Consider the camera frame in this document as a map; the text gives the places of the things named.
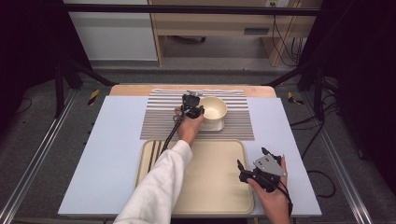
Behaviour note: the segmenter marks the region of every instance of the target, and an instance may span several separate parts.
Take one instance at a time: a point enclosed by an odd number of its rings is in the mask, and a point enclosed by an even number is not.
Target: striped placemat
[[[204,90],[203,97],[216,96],[227,105],[224,128],[221,131],[200,131],[197,139],[254,140],[248,112],[248,101],[243,91]],[[181,97],[186,90],[153,90],[148,96],[146,115],[143,121],[141,140],[166,139],[175,123],[175,107],[181,106]]]

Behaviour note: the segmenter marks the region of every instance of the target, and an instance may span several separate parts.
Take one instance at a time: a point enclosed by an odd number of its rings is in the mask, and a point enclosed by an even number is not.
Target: wooden table edge
[[[247,97],[276,97],[270,86],[248,85],[166,85],[166,84],[120,84],[111,88],[111,96],[148,96],[152,90],[222,90],[244,91]]]

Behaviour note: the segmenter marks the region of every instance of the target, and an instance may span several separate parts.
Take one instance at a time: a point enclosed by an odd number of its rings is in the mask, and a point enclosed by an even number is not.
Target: black pole
[[[175,6],[175,5],[104,5],[104,4],[48,4],[43,7],[69,12],[119,13],[181,13],[181,14],[237,14],[276,16],[318,16],[338,14],[336,10],[296,7],[226,7],[226,6]]]
[[[93,72],[91,69],[82,66],[81,64],[75,62],[74,60],[68,60],[67,64],[74,67],[76,70],[84,73],[85,75],[92,77],[93,79],[99,81],[100,83],[104,84],[105,86],[114,86],[119,83],[112,82],[104,77],[99,76],[97,73]]]
[[[317,119],[320,121],[324,120],[324,113],[323,113],[323,103],[321,100],[322,94],[322,85],[323,85],[323,71],[318,65],[318,71],[315,81],[315,96],[314,96],[314,113],[317,116]]]
[[[289,80],[292,77],[295,77],[299,74],[302,74],[307,68],[309,68],[309,66],[311,65],[311,63],[304,63],[296,68],[294,68],[293,70],[289,71],[287,74],[283,75],[282,77],[279,77],[269,83],[266,84],[262,84],[262,86],[270,86],[270,87],[276,87],[278,85],[280,85],[281,83]]]

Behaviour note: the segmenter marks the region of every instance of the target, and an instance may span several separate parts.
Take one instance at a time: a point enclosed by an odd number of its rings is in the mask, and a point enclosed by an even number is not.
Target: white bowl
[[[201,99],[199,105],[204,106],[204,123],[222,122],[227,114],[227,105],[219,97],[205,97]]]

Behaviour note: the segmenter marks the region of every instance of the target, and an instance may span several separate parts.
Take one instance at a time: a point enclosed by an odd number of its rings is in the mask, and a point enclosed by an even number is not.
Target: table
[[[115,217],[134,190],[140,151],[146,140],[138,138],[148,94],[153,89],[243,90],[247,96],[255,141],[243,141],[247,160],[262,156],[266,146],[284,154],[289,172],[289,191],[294,217],[320,216],[320,208],[295,145],[283,106],[273,88],[262,86],[118,85],[107,96],[78,168],[64,196],[59,214],[79,217]],[[243,217],[263,216],[254,195],[254,208]]]
[[[270,1],[262,0],[149,0],[150,5],[182,6],[227,6],[227,7],[269,7]],[[277,7],[320,8],[321,0],[274,1]],[[152,13],[151,21],[157,47],[159,64],[163,65],[166,37],[181,36],[243,36],[255,35],[262,40],[264,50],[272,66],[277,66],[290,37],[307,38],[316,17],[272,15],[213,15]]]

